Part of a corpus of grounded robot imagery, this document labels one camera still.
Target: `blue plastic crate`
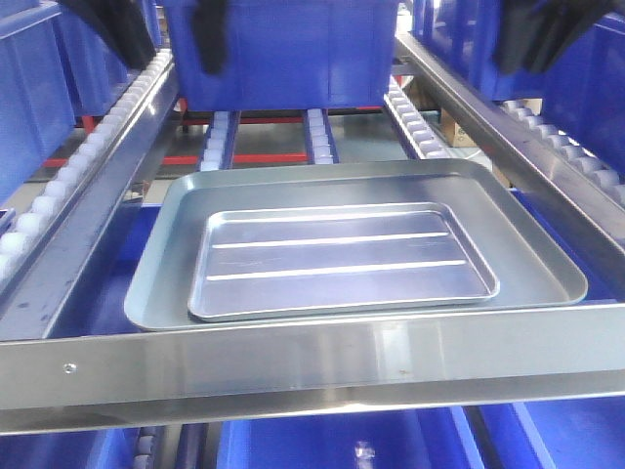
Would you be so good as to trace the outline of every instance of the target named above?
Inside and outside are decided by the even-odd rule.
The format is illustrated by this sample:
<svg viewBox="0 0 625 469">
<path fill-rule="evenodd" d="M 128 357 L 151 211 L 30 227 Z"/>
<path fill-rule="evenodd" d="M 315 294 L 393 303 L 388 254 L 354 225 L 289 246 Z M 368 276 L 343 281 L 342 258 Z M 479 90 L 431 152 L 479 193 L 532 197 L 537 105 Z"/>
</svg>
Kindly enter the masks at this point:
<svg viewBox="0 0 625 469">
<path fill-rule="evenodd" d="M 0 438 L 0 469 L 130 468 L 138 429 Z"/>
<path fill-rule="evenodd" d="M 0 200 L 67 138 L 74 124 L 47 3 L 0 20 Z"/>
<path fill-rule="evenodd" d="M 372 449 L 375 457 L 356 460 L 356 447 Z M 242 420 L 222 427 L 218 469 L 320 467 L 484 466 L 459 407 Z"/>
<path fill-rule="evenodd" d="M 206 74 L 194 0 L 163 0 L 182 95 L 191 110 L 358 107 L 389 87 L 396 0 L 230 0 L 229 60 Z"/>
<path fill-rule="evenodd" d="M 501 0 L 415 0 L 413 34 L 490 100 L 540 98 L 543 75 L 504 75 L 492 60 L 500 5 Z"/>
<path fill-rule="evenodd" d="M 602 398 L 481 408 L 505 467 L 625 466 L 625 399 Z"/>
<path fill-rule="evenodd" d="M 160 45 L 153 0 L 141 0 L 147 29 Z M 56 21 L 57 40 L 74 114 L 104 115 L 128 87 L 129 70 L 87 23 L 62 8 Z"/>
<path fill-rule="evenodd" d="M 547 73 L 546 120 L 625 174 L 625 19 L 609 15 Z"/>
<path fill-rule="evenodd" d="M 39 6 L 39 0 L 0 0 L 0 18 Z"/>
</svg>

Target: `metal baking tray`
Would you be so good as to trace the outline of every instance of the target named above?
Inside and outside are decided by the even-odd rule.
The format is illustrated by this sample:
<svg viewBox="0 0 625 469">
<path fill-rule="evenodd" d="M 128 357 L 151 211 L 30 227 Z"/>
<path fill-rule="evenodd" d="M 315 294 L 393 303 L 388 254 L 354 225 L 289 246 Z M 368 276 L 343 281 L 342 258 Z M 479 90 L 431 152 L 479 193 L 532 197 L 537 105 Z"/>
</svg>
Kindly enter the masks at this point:
<svg viewBox="0 0 625 469">
<path fill-rule="evenodd" d="M 586 295 L 583 274 L 485 168 L 458 159 L 385 161 L 184 176 L 165 197 L 125 299 L 126 315 L 146 330 L 218 329 L 285 320 L 206 322 L 188 313 L 206 220 L 216 213 L 419 202 L 450 207 L 497 275 L 498 294 L 476 304 L 339 311 L 325 318 L 488 312 L 571 304 Z M 307 320 L 313 317 L 309 313 L 288 320 Z"/>
<path fill-rule="evenodd" d="M 211 215 L 188 309 L 200 320 L 460 305 L 496 276 L 440 203 L 239 210 Z"/>
</svg>

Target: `small metal tray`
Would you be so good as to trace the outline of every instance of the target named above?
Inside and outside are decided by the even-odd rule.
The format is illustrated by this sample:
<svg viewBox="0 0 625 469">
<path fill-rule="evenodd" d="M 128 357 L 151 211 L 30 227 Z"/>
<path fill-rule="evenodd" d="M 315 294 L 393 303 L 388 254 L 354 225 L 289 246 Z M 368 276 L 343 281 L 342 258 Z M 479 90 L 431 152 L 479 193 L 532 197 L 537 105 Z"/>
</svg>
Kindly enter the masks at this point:
<svg viewBox="0 0 625 469">
<path fill-rule="evenodd" d="M 228 328 L 296 318 L 206 322 L 188 300 L 206 220 L 219 212 L 435 202 L 453 210 L 499 279 L 494 297 L 465 305 L 338 312 L 354 320 L 397 314 L 487 313 L 575 303 L 587 282 L 575 264 L 483 167 L 458 159 L 291 166 L 195 173 L 170 188 L 126 296 L 127 317 L 147 330 Z M 234 295 L 231 301 L 238 301 Z"/>
<path fill-rule="evenodd" d="M 240 210 L 208 218 L 188 308 L 262 319 L 460 305 L 498 288 L 440 203 Z"/>
</svg>

